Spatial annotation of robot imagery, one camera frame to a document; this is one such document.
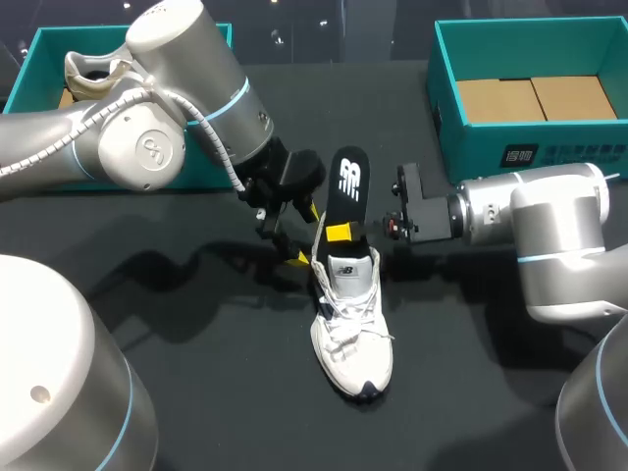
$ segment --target teal box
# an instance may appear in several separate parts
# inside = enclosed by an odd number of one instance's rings
[[[472,124],[456,85],[569,76],[597,76],[617,119]],[[451,183],[573,162],[628,178],[623,17],[436,22],[427,89]]]
[[[218,24],[232,46],[232,25]],[[64,87],[64,58],[68,51],[107,54],[125,42],[128,26],[41,27],[30,45],[4,113],[56,109]],[[185,132],[185,161],[170,189],[231,188],[227,172],[212,164],[191,135]],[[104,183],[69,184],[64,190],[120,190]]]

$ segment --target beige shoe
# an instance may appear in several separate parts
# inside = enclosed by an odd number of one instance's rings
[[[100,100],[131,68],[132,57],[127,45],[104,56],[66,54],[64,75],[68,90],[77,101]]]

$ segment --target insole logo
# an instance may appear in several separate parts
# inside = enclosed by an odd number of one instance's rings
[[[348,159],[340,162],[340,181],[338,188],[355,201],[360,199],[360,166]]]
[[[336,276],[345,278],[357,277],[357,267],[339,267],[336,270]]]

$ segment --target shoe tongue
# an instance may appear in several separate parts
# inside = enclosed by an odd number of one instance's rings
[[[328,267],[332,288],[340,298],[356,297],[371,287],[373,261],[364,258],[337,258],[329,256]]]

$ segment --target white sneaker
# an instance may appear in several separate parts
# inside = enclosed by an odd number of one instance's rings
[[[314,351],[330,380],[350,396],[381,393],[393,372],[393,337],[382,314],[380,254],[328,256],[328,271],[316,258],[325,215],[312,249],[318,314],[310,329]]]

